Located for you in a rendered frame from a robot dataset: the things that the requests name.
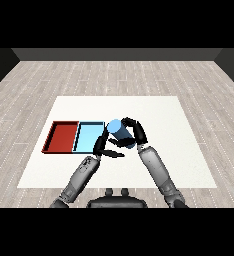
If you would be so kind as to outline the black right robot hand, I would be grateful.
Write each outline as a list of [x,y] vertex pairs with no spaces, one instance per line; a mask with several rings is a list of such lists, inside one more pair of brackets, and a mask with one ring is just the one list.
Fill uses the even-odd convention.
[[133,138],[125,138],[117,141],[113,136],[113,139],[110,139],[111,143],[118,147],[127,147],[128,149],[131,149],[135,145],[142,145],[148,142],[144,129],[138,121],[129,117],[123,118],[120,121],[127,128]]

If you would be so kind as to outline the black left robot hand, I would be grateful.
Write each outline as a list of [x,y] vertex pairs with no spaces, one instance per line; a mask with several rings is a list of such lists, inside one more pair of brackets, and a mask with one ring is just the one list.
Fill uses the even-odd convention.
[[108,140],[109,132],[107,128],[104,128],[102,134],[97,138],[94,147],[93,147],[93,154],[100,158],[102,155],[108,156],[111,158],[118,158],[118,157],[124,157],[124,154],[118,153],[116,151],[112,150],[106,150],[105,145]]

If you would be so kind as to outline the blue can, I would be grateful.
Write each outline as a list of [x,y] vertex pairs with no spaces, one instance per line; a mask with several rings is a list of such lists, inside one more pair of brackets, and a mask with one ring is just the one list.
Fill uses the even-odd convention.
[[129,133],[127,128],[122,124],[119,119],[114,119],[110,121],[107,125],[107,130],[114,136],[117,141],[125,138],[133,138],[133,136]]

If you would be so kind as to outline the light blue shallow open box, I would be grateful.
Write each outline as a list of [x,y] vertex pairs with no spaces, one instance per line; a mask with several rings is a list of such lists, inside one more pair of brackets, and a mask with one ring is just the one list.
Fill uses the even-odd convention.
[[96,140],[104,131],[103,121],[81,121],[75,135],[72,152],[92,154]]

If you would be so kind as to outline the red shallow open box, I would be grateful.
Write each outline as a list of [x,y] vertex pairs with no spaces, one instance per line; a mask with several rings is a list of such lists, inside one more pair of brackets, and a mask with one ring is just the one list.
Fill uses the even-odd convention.
[[44,154],[71,154],[78,121],[54,121],[42,148]]

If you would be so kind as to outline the dark grey robot body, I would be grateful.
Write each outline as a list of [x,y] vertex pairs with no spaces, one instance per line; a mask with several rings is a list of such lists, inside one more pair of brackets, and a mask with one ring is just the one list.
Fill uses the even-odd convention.
[[127,188],[121,189],[120,196],[114,196],[113,189],[107,188],[105,195],[90,200],[87,208],[147,208],[147,204],[144,200],[131,197]]

